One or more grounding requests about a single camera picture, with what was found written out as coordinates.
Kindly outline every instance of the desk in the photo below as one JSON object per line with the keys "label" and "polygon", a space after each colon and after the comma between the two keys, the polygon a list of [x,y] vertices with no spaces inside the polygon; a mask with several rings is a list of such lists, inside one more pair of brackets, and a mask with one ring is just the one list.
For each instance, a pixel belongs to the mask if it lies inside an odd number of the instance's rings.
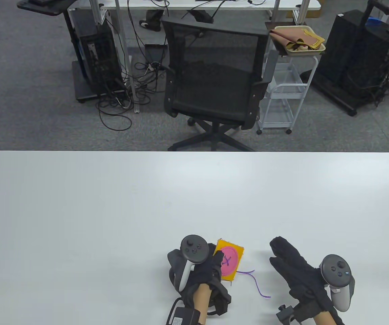
{"label": "desk", "polygon": [[[117,12],[117,5],[115,0],[100,0],[100,4],[103,6],[101,7],[102,10],[109,10]],[[159,4],[160,6],[163,6],[164,2],[157,2],[155,3]],[[127,4],[129,4],[130,11],[132,10],[147,10],[147,9],[163,9],[156,4],[154,4],[153,1],[149,0],[130,0],[129,2],[127,0],[119,1],[120,9],[127,10]],[[195,0],[169,0],[168,9],[169,10],[189,10],[192,9],[195,6],[201,5],[202,2],[195,1]],[[216,9],[220,5],[221,1],[213,1],[211,3],[205,2],[203,5],[199,6],[199,10],[204,9]],[[248,3],[246,0],[236,0],[236,1],[225,1],[223,5],[220,7],[220,10],[271,10],[274,9],[275,0],[266,0],[262,5],[253,5]],[[280,10],[283,13],[286,13],[288,10],[295,10],[297,5],[301,5],[302,0],[282,0],[280,1],[280,6],[278,10]],[[90,9],[90,1],[89,0],[78,0],[72,8],[79,8],[79,9]],[[320,10],[321,5],[317,0],[309,0],[309,6],[308,10]],[[118,42],[115,42],[115,46],[119,53],[120,62],[124,62],[125,67],[131,67],[129,71],[135,71],[133,68],[134,63],[130,60],[129,50],[126,46],[126,40],[125,40],[125,31],[122,24],[122,18],[117,17],[118,15],[111,14],[110,19],[112,20],[112,25],[114,26],[114,34],[118,35],[121,39],[121,44]],[[134,101],[137,102],[137,96],[136,92],[133,92]],[[139,113],[139,105],[134,105],[134,112]]]}
{"label": "desk", "polygon": [[[116,9],[115,0],[100,0],[100,3],[103,4],[103,9],[114,10]],[[160,6],[164,6],[163,1],[154,1]],[[261,3],[262,0],[254,0],[254,3]],[[275,0],[266,0],[264,4],[255,6],[247,2],[247,0],[236,0],[236,1],[226,1],[220,7],[220,10],[269,10],[274,8]],[[221,1],[212,1],[210,3],[205,3],[199,7],[199,10],[202,9],[216,9]],[[190,10],[195,6],[200,5],[201,2],[195,0],[169,0],[169,10]],[[301,5],[302,0],[281,0],[279,10],[295,10],[296,5]],[[130,0],[129,2],[130,10],[147,10],[147,9],[162,9],[158,8],[152,1],[148,0]],[[78,8],[90,8],[89,0],[78,0],[75,4]],[[122,9],[127,8],[127,1],[121,0],[120,7]],[[317,0],[311,0],[309,3],[309,10],[320,10],[321,5]]]}
{"label": "desk", "polygon": [[389,153],[1,151],[0,325],[164,324],[166,254],[190,233],[244,246],[272,296],[237,275],[208,325],[279,325],[295,301],[268,261],[278,235],[350,263],[345,324],[389,324]]}

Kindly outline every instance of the chair base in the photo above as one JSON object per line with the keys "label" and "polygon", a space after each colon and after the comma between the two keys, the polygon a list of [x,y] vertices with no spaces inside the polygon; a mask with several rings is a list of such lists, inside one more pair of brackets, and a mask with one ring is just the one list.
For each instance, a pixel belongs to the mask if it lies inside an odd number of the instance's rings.
{"label": "chair base", "polygon": [[252,148],[246,146],[245,144],[242,144],[241,142],[236,141],[235,139],[232,139],[230,136],[226,135],[225,132],[229,131],[230,129],[236,129],[238,128],[238,125],[222,125],[218,122],[213,122],[212,125],[208,124],[205,121],[198,120],[196,118],[189,118],[187,121],[187,124],[189,126],[193,126],[195,124],[199,124],[199,126],[205,130],[205,133],[193,136],[189,139],[182,140],[180,142],[177,142],[170,146],[168,148],[168,151],[176,151],[179,148],[191,146],[193,144],[199,144],[204,141],[210,141],[211,142],[211,151],[217,151],[217,144],[219,142],[223,142],[224,144],[227,144],[231,147],[234,147],[235,149],[241,150],[241,151],[254,151]]}

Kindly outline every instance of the black glove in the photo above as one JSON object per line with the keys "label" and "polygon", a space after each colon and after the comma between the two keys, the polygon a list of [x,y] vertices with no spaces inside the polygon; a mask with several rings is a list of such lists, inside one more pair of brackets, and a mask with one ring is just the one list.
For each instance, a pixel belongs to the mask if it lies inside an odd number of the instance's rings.
{"label": "black glove", "polygon": [[270,263],[288,283],[289,294],[299,301],[294,308],[295,319],[302,322],[305,319],[301,318],[313,318],[322,311],[329,311],[337,325],[344,325],[324,289],[327,283],[320,268],[310,266],[285,238],[274,238],[270,246],[277,256],[270,257]]}
{"label": "black glove", "polygon": [[[208,244],[210,256],[202,264],[196,264],[194,270],[190,272],[190,275],[185,285],[184,290],[179,292],[184,305],[188,308],[194,308],[193,295],[198,290],[201,283],[206,283],[212,290],[209,306],[215,306],[214,312],[208,313],[209,315],[224,314],[227,311],[227,305],[230,304],[231,297],[227,293],[226,288],[221,284],[221,263],[223,261],[223,253],[216,250],[216,245]],[[169,278],[173,285],[175,279],[175,269],[184,267],[187,260],[183,257],[180,250],[173,250],[168,253],[168,261],[171,265],[169,270]]]}

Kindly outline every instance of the gray carpet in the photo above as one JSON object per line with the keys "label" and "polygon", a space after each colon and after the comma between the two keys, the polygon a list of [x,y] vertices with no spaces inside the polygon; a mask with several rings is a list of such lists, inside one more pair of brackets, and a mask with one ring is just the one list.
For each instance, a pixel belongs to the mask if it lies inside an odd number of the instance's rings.
{"label": "gray carpet", "polygon": [[[327,37],[339,12],[362,9],[365,0],[327,0],[323,16],[308,20]],[[133,12],[135,22],[145,12]],[[265,12],[219,11],[216,23],[263,28]],[[125,16],[128,43],[134,33]],[[162,33],[139,30],[145,42],[157,42]],[[71,61],[74,50],[62,16],[46,17],[19,10],[15,1],[0,0],[0,150],[166,150],[198,132],[184,116],[171,118],[162,109],[162,94],[129,113],[131,129],[114,132],[98,118],[94,103],[74,99]],[[304,71],[307,66],[299,65]],[[110,117],[112,127],[125,121]],[[231,136],[260,151],[363,151],[389,152],[389,96],[378,108],[368,106],[354,118],[314,90],[309,90],[291,135],[284,130],[230,131]],[[190,150],[207,150],[207,145]],[[219,145],[219,150],[231,150]]]}

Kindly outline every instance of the black computer case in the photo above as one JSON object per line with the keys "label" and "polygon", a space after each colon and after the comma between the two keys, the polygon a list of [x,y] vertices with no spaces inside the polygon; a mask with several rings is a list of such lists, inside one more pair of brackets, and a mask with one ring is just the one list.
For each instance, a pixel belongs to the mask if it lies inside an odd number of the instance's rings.
{"label": "black computer case", "polygon": [[363,12],[358,10],[336,16],[317,74],[356,98],[374,100],[386,90],[383,83],[389,73],[388,25],[366,26],[362,39],[353,46],[362,17]]}
{"label": "black computer case", "polygon": [[112,30],[105,20],[96,25],[92,10],[77,9],[70,12],[79,40],[89,86],[96,94],[123,90],[121,68]]}

